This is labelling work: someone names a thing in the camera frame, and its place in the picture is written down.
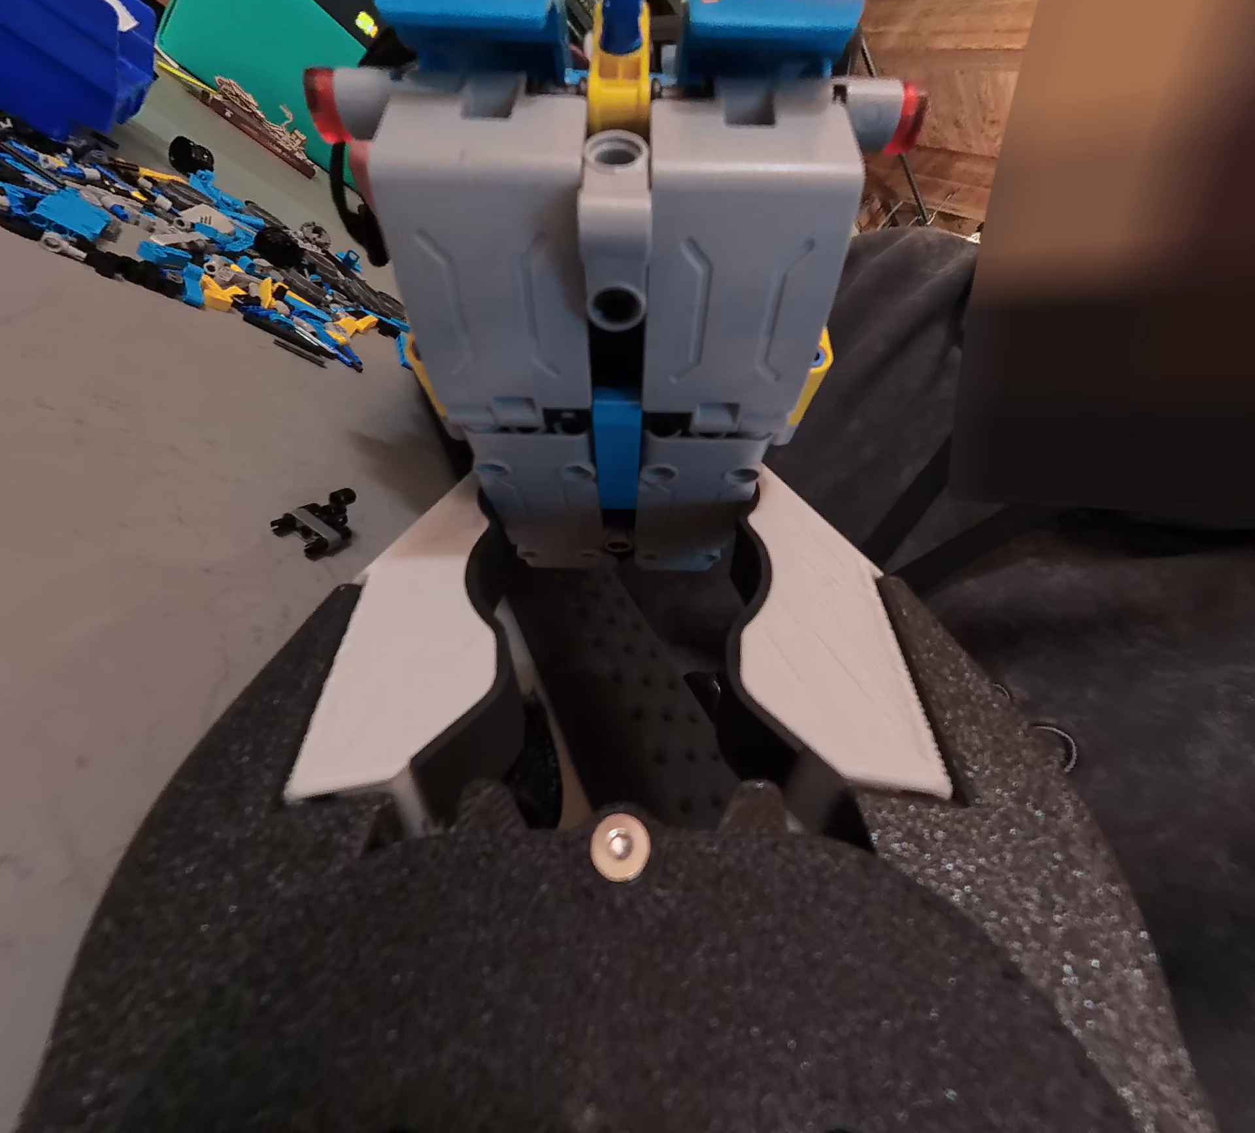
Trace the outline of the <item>grey desk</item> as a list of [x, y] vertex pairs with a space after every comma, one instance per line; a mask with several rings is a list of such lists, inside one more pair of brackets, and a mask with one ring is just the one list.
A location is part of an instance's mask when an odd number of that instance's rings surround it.
[[[317, 367], [3, 233], [2, 1121], [121, 856], [202, 736], [457, 477], [390, 341]], [[271, 522], [352, 489], [310, 561]]]

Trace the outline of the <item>black dotted pad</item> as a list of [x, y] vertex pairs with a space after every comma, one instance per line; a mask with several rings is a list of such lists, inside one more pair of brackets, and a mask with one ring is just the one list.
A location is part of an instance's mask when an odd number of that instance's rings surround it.
[[515, 559], [506, 599], [594, 812], [714, 830], [740, 780], [714, 720], [620, 575]]

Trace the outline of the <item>blue storage bin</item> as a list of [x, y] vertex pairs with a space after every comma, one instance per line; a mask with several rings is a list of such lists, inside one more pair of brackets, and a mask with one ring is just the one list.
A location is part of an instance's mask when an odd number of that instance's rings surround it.
[[144, 0], [2, 0], [2, 109], [67, 140], [131, 122], [156, 79]]

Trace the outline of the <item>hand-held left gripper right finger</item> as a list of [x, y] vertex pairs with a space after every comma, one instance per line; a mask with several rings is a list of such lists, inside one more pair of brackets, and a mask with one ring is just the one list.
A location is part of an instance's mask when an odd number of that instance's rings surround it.
[[823, 833], [860, 792], [953, 803], [881, 570], [781, 478], [760, 480], [735, 558], [751, 590], [730, 634], [730, 689], [792, 752], [792, 817]]

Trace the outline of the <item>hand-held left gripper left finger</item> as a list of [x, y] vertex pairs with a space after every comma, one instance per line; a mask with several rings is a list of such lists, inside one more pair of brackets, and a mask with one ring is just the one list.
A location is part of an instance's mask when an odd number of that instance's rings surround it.
[[425, 837], [455, 823], [471, 784], [504, 780], [522, 750], [522, 689], [496, 613], [505, 570], [467, 476], [362, 573], [285, 805], [382, 795]]

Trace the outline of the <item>blue grey toy robot model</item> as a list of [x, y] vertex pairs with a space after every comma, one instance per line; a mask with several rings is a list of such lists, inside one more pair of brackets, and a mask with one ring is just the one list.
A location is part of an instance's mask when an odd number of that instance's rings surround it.
[[864, 0], [374, 0], [360, 66], [305, 72], [400, 285], [411, 353], [518, 557], [705, 571], [832, 362], [866, 157], [928, 94], [846, 76]]

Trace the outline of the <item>black cross connector piece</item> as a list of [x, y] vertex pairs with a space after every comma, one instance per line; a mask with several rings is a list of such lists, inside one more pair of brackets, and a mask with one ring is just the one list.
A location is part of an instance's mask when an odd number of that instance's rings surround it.
[[[284, 539], [284, 537], [288, 537], [288, 536], [296, 536], [296, 537], [298, 537], [298, 539], [301, 540], [301, 542], [302, 542], [302, 552], [304, 552], [304, 556], [306, 557], [306, 559], [307, 559], [307, 561], [322, 561], [322, 559], [324, 559], [324, 558], [328, 558], [328, 557], [331, 557], [331, 556], [334, 556], [334, 554], [340, 553], [343, 549], [345, 549], [345, 548], [355, 540], [355, 529], [351, 527], [351, 523], [349, 523], [349, 507], [351, 507], [352, 505], [355, 505], [356, 502], [357, 502], [357, 494], [356, 494], [356, 492], [355, 492], [352, 488], [341, 488], [341, 489], [334, 490], [334, 492], [328, 495], [328, 498], [327, 498], [326, 502], [322, 502], [322, 503], [319, 503], [319, 502], [309, 502], [309, 503], [306, 503], [306, 505], [304, 505], [304, 506], [296, 507], [296, 509], [293, 509], [293, 510], [290, 510], [290, 511], [288, 511], [288, 512], [285, 512], [285, 514], [281, 514], [280, 516], [275, 518], [275, 519], [270, 523], [271, 533], [272, 533], [273, 536], [276, 536], [276, 537], [280, 537], [280, 539]], [[332, 552], [332, 553], [323, 553], [323, 552], [318, 552], [318, 550], [311, 552], [311, 553], [310, 553], [310, 552], [306, 553], [306, 537], [309, 537], [309, 532], [307, 532], [306, 529], [304, 529], [304, 528], [300, 527], [297, 519], [296, 519], [294, 515], [293, 515], [293, 511], [297, 510], [297, 509], [301, 509], [301, 507], [307, 507], [307, 509], [310, 509], [311, 511], [315, 510], [317, 507], [322, 507], [328, 516], [335, 512], [335, 514], [338, 515], [338, 523], [339, 523], [343, 528], [345, 528], [347, 533], [349, 533], [349, 529], [352, 529], [352, 533], [349, 535], [349, 539], [348, 539], [347, 544], [345, 544], [343, 548], [338, 549], [336, 552]]]

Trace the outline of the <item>brown wooden model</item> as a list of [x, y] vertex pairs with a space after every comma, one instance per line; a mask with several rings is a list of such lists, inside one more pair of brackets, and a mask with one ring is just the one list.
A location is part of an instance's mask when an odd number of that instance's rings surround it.
[[271, 120], [258, 99], [236, 80], [217, 76], [213, 86], [200, 88], [196, 98], [217, 116], [229, 122], [267, 152], [307, 181], [317, 178], [317, 166], [307, 154], [306, 133], [296, 127], [288, 106], [281, 106], [283, 120]]

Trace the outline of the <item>pile of small brick parts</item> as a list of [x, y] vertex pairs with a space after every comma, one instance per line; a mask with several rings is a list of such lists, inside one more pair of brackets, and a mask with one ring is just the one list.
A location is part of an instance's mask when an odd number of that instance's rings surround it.
[[102, 136], [55, 140], [3, 114], [3, 229], [101, 279], [236, 316], [318, 369], [365, 373], [358, 343], [377, 335], [419, 373], [400, 302], [369, 282], [357, 251], [338, 251], [317, 221], [290, 226], [228, 192], [189, 137], [168, 158], [140, 166]]

